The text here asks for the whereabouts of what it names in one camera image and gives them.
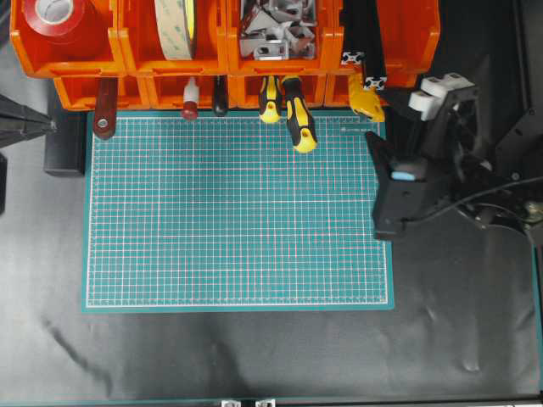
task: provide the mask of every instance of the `orange storage bin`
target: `orange storage bin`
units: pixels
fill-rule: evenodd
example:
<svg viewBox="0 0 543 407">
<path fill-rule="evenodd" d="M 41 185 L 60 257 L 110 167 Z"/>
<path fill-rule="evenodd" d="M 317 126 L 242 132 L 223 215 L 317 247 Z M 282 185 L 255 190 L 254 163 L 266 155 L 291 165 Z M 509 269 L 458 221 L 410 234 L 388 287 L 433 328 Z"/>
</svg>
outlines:
<svg viewBox="0 0 543 407">
<path fill-rule="evenodd" d="M 349 107 L 349 75 L 328 75 L 324 105 L 327 108 Z"/>
<path fill-rule="evenodd" d="M 231 79 L 238 107 L 242 109 L 259 108 L 258 97 L 262 88 L 262 76 L 234 76 Z M 322 107 L 326 91 L 326 76 L 301 75 L 300 79 L 307 106 L 309 108 Z"/>
<path fill-rule="evenodd" d="M 28 76 L 36 78 L 117 76 L 126 72 L 117 37 L 117 0 L 92 0 L 104 23 L 103 26 L 97 27 L 97 30 L 107 32 L 88 33 L 89 37 L 103 36 L 105 40 L 100 54 L 91 59 L 67 55 L 32 30 L 26 23 L 23 13 L 24 2 L 25 0 L 11 2 L 10 36 L 23 71 Z"/>
<path fill-rule="evenodd" d="M 154 1 L 117 0 L 119 38 L 131 75 L 225 75 L 227 0 L 198 0 L 196 56 L 168 61 L 160 47 Z"/>
<path fill-rule="evenodd" d="M 94 110 L 99 77 L 55 78 L 54 85 L 60 102 L 68 110 Z M 148 91 L 143 78 L 119 78 L 118 109 L 145 110 L 150 108 Z"/>
<path fill-rule="evenodd" d="M 183 92 L 187 85 L 190 75 L 179 76 L 153 76 L 146 78 L 149 101 L 153 109 L 181 109 L 183 106 Z M 214 76 L 197 76 L 196 82 L 200 90 L 200 100 L 198 103 L 199 109 L 210 109 L 213 99 Z M 231 91 L 233 86 L 231 79 L 228 78 L 228 91 Z M 232 92 L 228 93 L 229 108 L 237 106 L 235 97 Z"/>
<path fill-rule="evenodd" d="M 316 57 L 284 61 L 244 59 L 239 52 L 240 0 L 227 0 L 228 67 L 230 75 L 322 75 L 332 68 L 334 44 L 334 0 L 317 0 Z"/>
<path fill-rule="evenodd" d="M 332 72 L 349 74 L 360 65 L 341 64 L 344 27 L 339 20 L 343 0 L 334 0 L 335 38 Z M 389 87 L 411 87 L 434 60 L 441 25 L 439 0 L 378 0 L 379 21 Z"/>
</svg>

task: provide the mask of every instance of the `green cutting mat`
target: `green cutting mat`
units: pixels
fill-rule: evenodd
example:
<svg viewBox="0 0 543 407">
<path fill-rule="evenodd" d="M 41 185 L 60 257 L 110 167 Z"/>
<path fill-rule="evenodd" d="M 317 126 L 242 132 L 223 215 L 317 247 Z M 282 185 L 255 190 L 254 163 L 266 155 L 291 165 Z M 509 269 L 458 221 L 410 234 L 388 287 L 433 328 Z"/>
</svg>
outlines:
<svg viewBox="0 0 543 407">
<path fill-rule="evenodd" d="M 83 309 L 391 309 L 363 137 L 383 127 L 315 116 L 307 155 L 256 112 L 121 113 L 112 139 L 89 137 Z"/>
</svg>

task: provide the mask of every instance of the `bolt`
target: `bolt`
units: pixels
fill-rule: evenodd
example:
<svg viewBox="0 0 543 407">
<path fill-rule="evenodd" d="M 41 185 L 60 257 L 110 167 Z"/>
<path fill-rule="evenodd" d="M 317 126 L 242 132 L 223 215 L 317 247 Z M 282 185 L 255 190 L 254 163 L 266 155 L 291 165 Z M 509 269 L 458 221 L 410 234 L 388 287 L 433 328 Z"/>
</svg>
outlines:
<svg viewBox="0 0 543 407">
<path fill-rule="evenodd" d="M 108 121 L 106 119 L 100 119 L 97 124 L 98 124 L 98 127 L 100 127 L 101 129 L 104 129 L 108 126 Z"/>
<path fill-rule="evenodd" d="M 530 215 L 537 215 L 540 213 L 539 205 L 535 202 L 528 201 L 525 208 Z"/>
</svg>

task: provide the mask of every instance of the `yellow and black screwdriver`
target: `yellow and black screwdriver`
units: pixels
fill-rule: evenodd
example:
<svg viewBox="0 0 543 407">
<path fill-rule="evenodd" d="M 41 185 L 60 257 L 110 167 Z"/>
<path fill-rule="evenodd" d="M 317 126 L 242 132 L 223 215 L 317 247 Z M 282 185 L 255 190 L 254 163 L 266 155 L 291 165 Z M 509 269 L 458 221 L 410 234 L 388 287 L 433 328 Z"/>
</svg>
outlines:
<svg viewBox="0 0 543 407">
<path fill-rule="evenodd" d="M 292 143 L 299 153 L 309 153 L 316 148 L 315 120 L 305 104 L 301 79 L 294 75 L 285 76 L 282 84 Z"/>
<path fill-rule="evenodd" d="M 265 76 L 258 97 L 260 119 L 264 123 L 277 123 L 281 119 L 283 97 L 276 76 Z"/>
</svg>

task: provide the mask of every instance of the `red tape roll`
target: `red tape roll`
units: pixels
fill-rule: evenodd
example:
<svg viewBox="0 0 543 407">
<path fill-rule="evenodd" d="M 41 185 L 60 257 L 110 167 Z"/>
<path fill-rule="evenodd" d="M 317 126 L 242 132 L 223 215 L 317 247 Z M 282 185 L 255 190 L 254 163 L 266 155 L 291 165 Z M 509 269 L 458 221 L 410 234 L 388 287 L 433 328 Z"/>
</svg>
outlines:
<svg viewBox="0 0 543 407">
<path fill-rule="evenodd" d="M 99 54 L 107 30 L 90 0 L 25 0 L 25 19 L 36 33 L 77 58 Z"/>
</svg>

